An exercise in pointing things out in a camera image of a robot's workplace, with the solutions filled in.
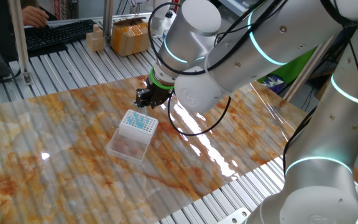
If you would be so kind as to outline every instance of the cardboard box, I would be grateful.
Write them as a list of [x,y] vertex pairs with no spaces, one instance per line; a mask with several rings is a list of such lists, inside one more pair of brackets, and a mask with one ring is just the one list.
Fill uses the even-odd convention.
[[115,22],[111,32],[110,45],[120,56],[143,52],[149,49],[146,17],[138,17]]

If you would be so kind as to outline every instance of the pipette tip box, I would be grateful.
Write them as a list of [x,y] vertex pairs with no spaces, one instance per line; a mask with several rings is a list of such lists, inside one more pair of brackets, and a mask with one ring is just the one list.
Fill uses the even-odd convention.
[[107,153],[141,164],[157,125],[157,119],[128,110],[106,146]]

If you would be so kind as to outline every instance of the metal frame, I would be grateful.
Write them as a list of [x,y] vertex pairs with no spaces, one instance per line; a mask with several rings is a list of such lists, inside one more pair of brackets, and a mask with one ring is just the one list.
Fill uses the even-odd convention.
[[303,70],[298,75],[298,77],[292,84],[291,88],[285,94],[283,98],[284,100],[291,102],[291,100],[295,97],[296,93],[298,93],[298,91],[303,86],[303,84],[305,84],[305,82],[308,80],[309,76],[311,75],[317,64],[321,61],[324,54],[333,44],[336,37],[337,35],[333,35],[328,40],[317,46],[316,50],[314,51],[313,55],[309,59],[308,63],[305,65],[305,67],[303,67]]
[[22,7],[19,0],[9,0],[9,9],[11,11],[12,24],[16,39],[16,50],[19,56],[19,65],[22,71],[26,85],[32,85],[31,74],[29,72],[29,55],[27,53],[27,44],[25,42]]
[[112,29],[112,9],[114,0],[104,0],[103,12],[103,37],[107,42],[110,42],[111,29]]

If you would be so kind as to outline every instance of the robotic arm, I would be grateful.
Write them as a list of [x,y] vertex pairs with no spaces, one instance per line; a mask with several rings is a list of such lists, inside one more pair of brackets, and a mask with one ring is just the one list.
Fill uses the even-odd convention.
[[[276,2],[267,0],[236,29],[254,24]],[[219,12],[208,1],[188,0],[159,54],[176,71],[213,69],[179,75],[158,60],[147,88],[137,90],[136,103],[158,106],[175,87],[188,110],[208,111],[225,95],[299,57],[353,21],[358,21],[358,1],[288,0],[254,32],[229,33],[213,47]],[[352,171],[358,155],[358,31],[351,43],[309,124],[288,147],[283,190],[266,198],[247,224],[356,222]]]

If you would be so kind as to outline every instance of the orange marble surface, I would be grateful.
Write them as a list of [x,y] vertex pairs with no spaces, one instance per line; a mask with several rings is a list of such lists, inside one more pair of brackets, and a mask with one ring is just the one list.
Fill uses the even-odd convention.
[[[167,104],[142,165],[106,154],[146,77],[0,105],[1,223],[155,223],[282,153],[305,116],[259,83],[236,91],[228,114],[197,137],[176,133]],[[199,132],[221,115],[175,99],[172,118]]]

